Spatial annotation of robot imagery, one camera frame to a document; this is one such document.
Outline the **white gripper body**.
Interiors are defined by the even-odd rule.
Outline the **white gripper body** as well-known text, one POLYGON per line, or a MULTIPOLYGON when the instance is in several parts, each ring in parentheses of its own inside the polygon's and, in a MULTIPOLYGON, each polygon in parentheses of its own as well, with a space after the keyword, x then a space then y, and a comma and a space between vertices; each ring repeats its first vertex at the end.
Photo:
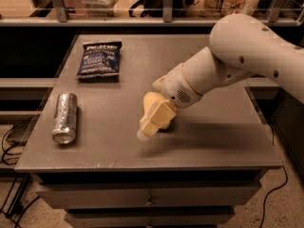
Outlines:
POLYGON ((160 93, 178 108, 189 107, 202 98, 187 83, 182 72, 182 64, 174 67, 162 77, 160 93))

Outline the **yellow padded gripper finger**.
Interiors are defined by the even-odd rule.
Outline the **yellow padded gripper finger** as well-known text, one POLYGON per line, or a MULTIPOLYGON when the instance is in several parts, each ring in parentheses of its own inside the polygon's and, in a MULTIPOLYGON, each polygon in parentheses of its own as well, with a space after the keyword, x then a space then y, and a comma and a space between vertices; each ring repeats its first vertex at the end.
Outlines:
POLYGON ((158 78, 157 80, 155 80, 152 84, 152 86, 158 90, 158 91, 162 91, 164 88, 164 81, 165 81, 166 76, 163 75, 160 78, 158 78))
POLYGON ((177 108, 169 101, 144 100, 143 116, 137 137, 140 141, 148 141, 160 129, 166 129, 177 114, 177 108))

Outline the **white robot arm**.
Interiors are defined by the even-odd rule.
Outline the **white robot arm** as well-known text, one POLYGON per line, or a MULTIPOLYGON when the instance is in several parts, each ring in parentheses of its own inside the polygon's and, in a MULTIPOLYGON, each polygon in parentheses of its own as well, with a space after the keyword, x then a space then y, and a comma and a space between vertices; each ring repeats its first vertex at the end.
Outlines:
POLYGON ((143 97, 137 137, 166 129, 180 108, 205 94, 253 75, 263 76, 304 103, 304 48, 293 45, 256 18, 230 14, 213 26, 209 45, 153 83, 143 97))

